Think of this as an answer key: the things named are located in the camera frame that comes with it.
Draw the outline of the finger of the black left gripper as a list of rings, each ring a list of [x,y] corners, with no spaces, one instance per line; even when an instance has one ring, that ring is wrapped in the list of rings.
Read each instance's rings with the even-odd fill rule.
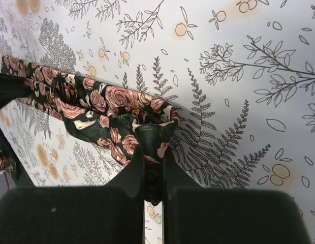
[[[0,73],[0,110],[16,98],[29,97],[26,78]]]

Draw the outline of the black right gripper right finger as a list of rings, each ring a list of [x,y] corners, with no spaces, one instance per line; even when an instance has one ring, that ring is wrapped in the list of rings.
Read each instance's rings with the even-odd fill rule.
[[[284,192],[204,188],[167,150],[163,160],[164,243],[310,243]]]

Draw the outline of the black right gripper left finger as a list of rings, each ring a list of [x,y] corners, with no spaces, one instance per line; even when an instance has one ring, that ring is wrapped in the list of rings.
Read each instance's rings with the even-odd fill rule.
[[[103,186],[16,188],[0,200],[0,243],[142,243],[144,160]]]

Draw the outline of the pink rose floral tie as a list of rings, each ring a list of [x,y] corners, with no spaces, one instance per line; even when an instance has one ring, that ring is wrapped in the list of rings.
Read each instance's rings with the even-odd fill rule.
[[[70,135],[110,150],[119,164],[127,166],[140,147],[144,198],[153,205],[162,201],[162,162],[180,121],[172,105],[8,55],[2,57],[1,73],[26,78],[29,97],[15,100],[63,121]]]

